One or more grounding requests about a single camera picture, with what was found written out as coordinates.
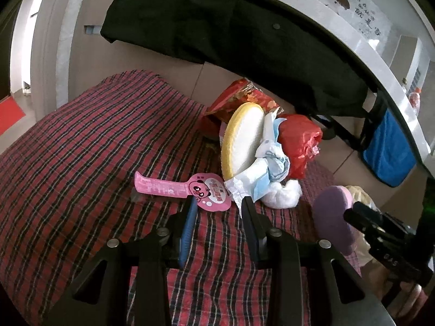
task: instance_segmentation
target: round sponge pad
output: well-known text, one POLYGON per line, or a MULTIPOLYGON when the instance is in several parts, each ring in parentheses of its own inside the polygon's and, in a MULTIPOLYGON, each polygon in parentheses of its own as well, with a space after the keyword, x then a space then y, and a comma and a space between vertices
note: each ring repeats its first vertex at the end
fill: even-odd
POLYGON ((260 145, 265 114, 261 106, 244 103, 238 107, 223 135, 220 160, 223 179, 229 180, 249 168, 260 145))
POLYGON ((329 240, 335 248, 347 256, 353 252, 355 235, 343 218, 345 210, 352 207, 353 199, 343 186, 330 186, 314 200, 312 213, 320 239, 329 240))

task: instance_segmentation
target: metal screw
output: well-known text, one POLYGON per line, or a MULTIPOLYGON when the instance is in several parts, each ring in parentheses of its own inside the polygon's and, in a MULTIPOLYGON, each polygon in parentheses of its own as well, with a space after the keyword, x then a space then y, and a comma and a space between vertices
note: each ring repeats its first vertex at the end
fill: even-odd
POLYGON ((331 247, 331 242, 329 240, 322 239, 319 241, 319 245, 324 249, 329 249, 331 247))
POLYGON ((269 234, 272 235, 272 236, 281 236, 282 235, 282 231, 281 231, 281 229, 278 229, 278 228, 271 228, 269 230, 269 234))
POLYGON ((166 236, 169 234, 168 228, 157 228, 157 235, 158 236, 166 236))
POLYGON ((119 240, 118 240, 118 239, 115 239, 115 238, 110 239, 110 240, 107 242, 107 246, 110 247, 110 248, 116 248, 118 245, 119 245, 119 240))

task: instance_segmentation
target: plaid blanket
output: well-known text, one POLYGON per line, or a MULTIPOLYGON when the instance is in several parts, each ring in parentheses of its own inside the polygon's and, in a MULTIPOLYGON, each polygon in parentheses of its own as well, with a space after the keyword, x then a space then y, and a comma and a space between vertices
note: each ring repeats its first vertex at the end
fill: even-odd
MULTIPOLYGON (((144 237, 181 207, 131 200, 136 170, 172 181, 220 174, 218 148, 195 131, 203 110, 155 73, 117 74, 46 116, 0 157, 0 283, 30 325, 42 322, 108 239, 144 237)), ((332 182, 311 163, 297 208, 257 208, 296 238, 315 241, 310 203, 332 182)), ((249 259, 236 207, 200 210, 186 269, 167 275, 172 323, 263 325, 270 279, 249 259)), ((134 283, 129 324, 133 300, 134 283)))

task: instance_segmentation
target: black strap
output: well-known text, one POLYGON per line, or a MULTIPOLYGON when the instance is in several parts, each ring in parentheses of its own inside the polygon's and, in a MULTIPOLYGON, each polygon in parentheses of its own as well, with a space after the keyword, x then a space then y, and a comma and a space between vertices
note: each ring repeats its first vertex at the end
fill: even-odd
POLYGON ((311 117, 316 119, 323 126, 326 126, 327 128, 333 128, 337 136, 340 137, 353 150, 363 150, 361 140, 352 135, 342 124, 340 124, 331 116, 311 115, 311 117))
POLYGON ((350 133, 332 116, 316 114, 316 112, 311 109, 307 103, 295 106, 295 110, 298 114, 303 114, 310 118, 314 118, 323 126, 326 126, 327 128, 332 128, 337 136, 339 136, 349 147, 351 147, 355 151, 362 152, 370 144, 375 130, 377 129, 379 123, 382 121, 387 110, 387 103, 381 96, 380 92, 378 92, 375 104, 373 104, 372 109, 369 112, 361 109, 362 114, 365 115, 365 120, 359 138, 350 133))

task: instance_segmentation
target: black cloth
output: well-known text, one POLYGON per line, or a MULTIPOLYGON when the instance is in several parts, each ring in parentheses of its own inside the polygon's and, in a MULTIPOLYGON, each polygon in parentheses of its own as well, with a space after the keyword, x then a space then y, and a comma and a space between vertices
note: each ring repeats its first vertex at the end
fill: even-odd
POLYGON ((313 21, 276 1, 114 0, 101 35, 221 66, 311 114, 367 115, 368 85, 351 57, 313 21))

